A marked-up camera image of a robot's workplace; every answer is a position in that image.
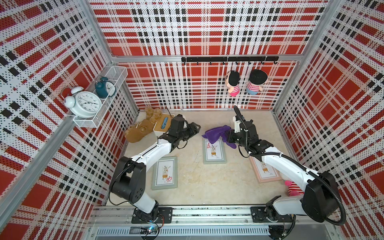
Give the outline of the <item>purple microfiber cloth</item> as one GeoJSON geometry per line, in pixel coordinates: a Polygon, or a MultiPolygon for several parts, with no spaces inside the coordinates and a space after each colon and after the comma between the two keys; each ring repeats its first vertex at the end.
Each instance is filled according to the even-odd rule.
{"type": "Polygon", "coordinates": [[[229,142],[229,136],[230,131],[232,128],[230,126],[224,125],[222,127],[216,127],[210,130],[207,130],[202,137],[204,139],[207,139],[211,144],[216,143],[219,139],[222,139],[222,141],[227,144],[232,149],[236,149],[237,146],[235,143],[229,142]]]}

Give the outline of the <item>green frame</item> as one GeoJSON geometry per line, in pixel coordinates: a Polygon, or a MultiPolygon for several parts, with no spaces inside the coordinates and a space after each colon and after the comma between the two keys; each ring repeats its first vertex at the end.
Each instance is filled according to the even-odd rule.
{"type": "Polygon", "coordinates": [[[222,140],[211,144],[208,139],[203,139],[204,164],[226,164],[227,158],[222,140]]]}

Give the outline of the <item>pink picture frame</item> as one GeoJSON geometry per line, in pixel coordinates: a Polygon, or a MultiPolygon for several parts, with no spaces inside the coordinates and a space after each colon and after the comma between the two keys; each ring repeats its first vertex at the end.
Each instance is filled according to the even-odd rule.
{"type": "Polygon", "coordinates": [[[272,166],[267,165],[264,162],[260,162],[254,157],[250,157],[250,161],[259,183],[267,183],[282,180],[280,173],[272,166]]]}

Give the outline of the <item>pink object behind right arm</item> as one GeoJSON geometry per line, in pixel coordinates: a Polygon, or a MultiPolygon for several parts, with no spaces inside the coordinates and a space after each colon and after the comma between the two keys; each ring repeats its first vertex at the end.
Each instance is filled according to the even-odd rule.
{"type": "Polygon", "coordinates": [[[290,197],[301,196],[304,194],[304,191],[296,183],[292,181],[286,180],[285,185],[287,187],[288,195],[290,197]]]}

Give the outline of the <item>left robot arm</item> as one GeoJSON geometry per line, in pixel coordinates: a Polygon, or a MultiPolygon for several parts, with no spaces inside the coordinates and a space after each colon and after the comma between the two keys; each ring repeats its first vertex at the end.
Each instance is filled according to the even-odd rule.
{"type": "Polygon", "coordinates": [[[146,175],[155,163],[200,132],[201,126],[179,114],[171,120],[169,130],[156,143],[133,157],[119,159],[110,182],[109,193],[123,198],[137,209],[136,216],[145,222],[155,222],[159,203],[146,192],[146,175]]]}

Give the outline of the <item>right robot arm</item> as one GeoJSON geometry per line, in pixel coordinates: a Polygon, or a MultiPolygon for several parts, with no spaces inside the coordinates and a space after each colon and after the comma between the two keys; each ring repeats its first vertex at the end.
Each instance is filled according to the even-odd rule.
{"type": "Polygon", "coordinates": [[[229,142],[243,147],[250,157],[267,164],[295,183],[302,195],[276,196],[266,204],[268,218],[301,215],[323,223],[342,226],[347,221],[346,209],[334,176],[328,172],[312,170],[283,154],[273,144],[261,140],[253,121],[246,121],[238,108],[233,118],[234,129],[229,133],[229,142]]]}

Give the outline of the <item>green frame near arm base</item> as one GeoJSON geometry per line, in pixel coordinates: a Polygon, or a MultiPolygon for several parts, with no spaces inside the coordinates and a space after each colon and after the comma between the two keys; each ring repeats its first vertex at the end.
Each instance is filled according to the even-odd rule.
{"type": "Polygon", "coordinates": [[[163,157],[154,165],[152,190],[174,189],[178,187],[177,157],[163,157]]]}

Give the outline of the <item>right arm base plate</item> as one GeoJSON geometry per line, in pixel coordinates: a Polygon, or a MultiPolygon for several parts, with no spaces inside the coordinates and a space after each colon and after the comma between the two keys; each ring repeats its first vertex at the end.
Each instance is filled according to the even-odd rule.
{"type": "Polygon", "coordinates": [[[251,207],[251,217],[254,223],[292,223],[290,215],[279,215],[273,207],[251,207]]]}

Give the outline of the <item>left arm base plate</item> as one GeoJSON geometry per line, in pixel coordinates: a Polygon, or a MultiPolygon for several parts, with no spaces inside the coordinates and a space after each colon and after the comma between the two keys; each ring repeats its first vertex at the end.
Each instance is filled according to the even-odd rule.
{"type": "Polygon", "coordinates": [[[150,213],[145,213],[139,209],[135,209],[131,220],[132,224],[170,224],[173,217],[173,208],[171,207],[155,207],[150,213]]]}

